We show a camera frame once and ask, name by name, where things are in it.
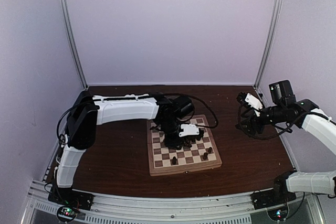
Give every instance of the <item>white wall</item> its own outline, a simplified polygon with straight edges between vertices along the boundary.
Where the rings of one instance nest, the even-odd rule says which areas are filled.
[[[0,222],[16,223],[81,90],[59,0],[0,0]]]
[[[67,0],[89,84],[253,84],[274,0]]]
[[[288,79],[298,100],[310,99],[336,118],[335,3],[336,0],[283,0],[261,82],[261,90],[269,102],[268,85]],[[336,170],[336,156],[310,134],[295,129],[285,137],[301,171]],[[334,223],[336,201],[324,197],[322,203],[329,223]]]

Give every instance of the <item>dark wood surface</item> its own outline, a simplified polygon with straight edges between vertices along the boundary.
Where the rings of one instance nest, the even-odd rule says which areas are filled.
[[[259,141],[235,128],[238,86],[128,86],[90,87],[92,95],[125,95],[146,92],[180,92],[206,101],[219,119],[212,130],[223,164],[221,168],[151,177],[149,174],[146,120],[112,122],[97,127],[96,143],[82,157],[74,188],[95,193],[133,197],[198,197],[243,193],[272,187],[273,179],[292,166],[279,138]],[[196,114],[211,114],[194,102]],[[275,133],[270,127],[264,135]]]

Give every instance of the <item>chess piece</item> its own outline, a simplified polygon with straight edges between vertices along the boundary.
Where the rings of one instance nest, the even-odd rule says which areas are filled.
[[[203,154],[203,159],[206,160],[207,158],[208,158],[208,152],[205,152],[205,153]]]

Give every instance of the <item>wooden chessboard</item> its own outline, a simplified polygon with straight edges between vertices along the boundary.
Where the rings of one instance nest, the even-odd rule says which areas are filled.
[[[196,115],[189,122],[208,125],[204,115]],[[221,167],[222,160],[210,129],[199,127],[204,131],[201,140],[193,143],[190,148],[184,146],[181,150],[172,150],[164,146],[163,132],[150,129],[153,126],[155,123],[148,121],[148,157],[151,176],[189,173]],[[210,147],[212,148],[211,153],[208,154],[207,159],[203,159],[203,154]],[[176,157],[176,164],[173,164],[173,157]]]

